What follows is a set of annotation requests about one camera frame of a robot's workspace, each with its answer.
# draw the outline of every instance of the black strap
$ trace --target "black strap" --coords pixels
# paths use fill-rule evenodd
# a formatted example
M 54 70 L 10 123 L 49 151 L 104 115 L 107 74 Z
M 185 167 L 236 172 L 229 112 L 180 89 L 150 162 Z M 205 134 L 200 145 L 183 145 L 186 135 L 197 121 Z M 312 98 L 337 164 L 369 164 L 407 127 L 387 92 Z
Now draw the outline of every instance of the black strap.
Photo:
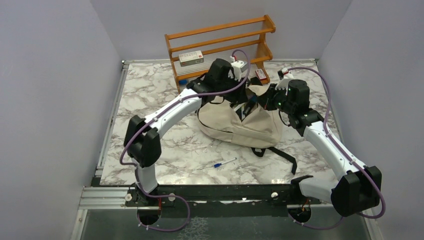
M 252 147 L 251 149 L 252 149 L 253 154 L 255 154 L 256 156 L 262 158 L 264 156 L 264 154 L 265 154 L 265 149 L 267 149 L 267 148 L 254 148 L 254 147 Z M 290 163 L 292 163 L 293 165 L 291 167 L 291 173 L 293 175 L 296 174 L 296 170 L 298 169 L 298 164 L 296 162 L 296 158 L 294 158 L 293 156 L 291 156 L 291 155 L 289 155 L 289 154 L 287 154 L 287 153 L 285 153 L 285 152 L 281 151 L 280 149 L 277 149 L 277 148 L 275 148 L 273 146 L 268 147 L 268 149 L 271 150 L 271 151 L 273 151 L 278 156 L 280 156 L 282 158 L 285 158 Z

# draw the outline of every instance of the gray floor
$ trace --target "gray floor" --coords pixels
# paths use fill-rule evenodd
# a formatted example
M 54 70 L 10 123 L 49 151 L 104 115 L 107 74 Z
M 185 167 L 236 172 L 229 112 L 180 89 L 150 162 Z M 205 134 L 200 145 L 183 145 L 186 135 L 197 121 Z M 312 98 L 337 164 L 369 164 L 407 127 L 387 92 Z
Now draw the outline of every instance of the gray floor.
M 308 222 L 314 226 L 330 226 L 340 215 L 329 207 L 314 207 Z M 175 228 L 184 220 L 161 218 L 155 225 Z M 370 240 L 362 217 L 353 215 L 331 230 L 311 230 L 293 223 L 288 217 L 221 217 L 192 218 L 177 232 L 158 232 L 138 227 L 135 210 L 90 210 L 85 221 L 83 240 Z

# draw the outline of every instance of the metal frame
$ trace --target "metal frame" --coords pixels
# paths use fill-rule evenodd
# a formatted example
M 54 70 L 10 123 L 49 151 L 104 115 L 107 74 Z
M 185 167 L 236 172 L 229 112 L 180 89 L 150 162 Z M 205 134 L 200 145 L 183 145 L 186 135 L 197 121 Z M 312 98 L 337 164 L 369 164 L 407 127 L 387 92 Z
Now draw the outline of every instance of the metal frame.
M 104 136 L 103 145 L 100 151 L 97 168 L 95 171 L 95 177 L 101 177 L 103 173 L 103 167 L 106 160 L 106 154 L 109 149 L 110 139 L 112 136 L 115 118 L 118 112 L 119 103 L 123 93 L 125 81 L 130 64 L 141 64 L 141 63 L 169 63 L 169 59 L 157 59 L 157 60 L 126 60 L 122 61 L 122 72 L 118 83 L 118 89 L 113 102 L 112 110 L 109 116 L 110 124 L 107 126 L 106 133 Z M 315 59 L 274 59 L 270 62 L 316 62 Z M 75 224 L 71 234 L 71 240 L 79 240 L 83 234 L 84 225 L 87 219 L 88 210 L 159 210 L 158 206 L 126 206 L 125 195 L 127 194 L 128 187 L 84 187 L 82 190 Z M 300 205 L 290 204 L 287 208 L 298 208 Z M 313 208 L 322 208 L 332 206 L 329 203 L 312 205 Z M 372 215 L 371 209 L 363 212 L 367 215 Z M 368 229 L 369 235 L 372 240 L 383 240 L 382 233 L 375 219 L 365 218 L 365 224 Z

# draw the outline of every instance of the table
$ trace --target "table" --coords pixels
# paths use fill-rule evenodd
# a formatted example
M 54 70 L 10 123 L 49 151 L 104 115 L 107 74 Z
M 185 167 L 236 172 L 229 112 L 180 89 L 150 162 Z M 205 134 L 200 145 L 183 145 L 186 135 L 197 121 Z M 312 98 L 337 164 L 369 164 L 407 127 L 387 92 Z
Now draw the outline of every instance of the table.
M 317 70 L 315 61 L 269 61 L 264 66 L 271 83 L 279 81 L 277 71 L 284 67 L 304 66 Z M 294 70 L 291 73 L 295 78 L 307 82 L 310 88 L 310 106 L 324 116 L 328 101 L 321 79 L 307 70 Z M 143 117 L 160 109 L 177 95 L 170 63 L 129 65 L 118 111 L 113 119 L 101 185 L 130 185 L 135 181 L 134 167 L 119 163 L 128 121 L 134 115 Z M 328 125 L 337 135 L 332 115 Z M 250 147 L 206 136 L 199 130 L 194 113 L 172 127 L 161 139 L 161 146 L 162 155 L 156 162 L 159 184 L 286 184 L 292 178 L 304 175 L 336 181 L 323 157 L 291 127 L 284 126 L 281 142 L 276 148 L 296 158 L 295 175 L 291 173 L 290 162 L 269 150 L 259 158 L 252 153 Z M 238 159 L 219 168 L 211 167 L 234 157 Z M 127 155 L 124 161 L 130 161 Z

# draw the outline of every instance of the gray wall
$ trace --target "gray wall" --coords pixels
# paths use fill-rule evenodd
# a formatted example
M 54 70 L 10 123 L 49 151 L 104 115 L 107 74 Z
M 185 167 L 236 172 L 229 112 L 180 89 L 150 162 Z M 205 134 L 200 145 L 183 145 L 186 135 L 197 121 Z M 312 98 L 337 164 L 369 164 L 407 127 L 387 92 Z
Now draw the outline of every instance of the gray wall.
M 382 171 L 386 240 L 423 237 L 423 12 L 422 0 L 353 0 L 318 63 L 345 144 Z
M 168 58 L 164 34 L 268 14 L 275 59 L 320 58 L 351 0 L 91 0 L 121 58 Z
M 0 0 L 0 239 L 70 237 L 120 61 L 89 0 Z

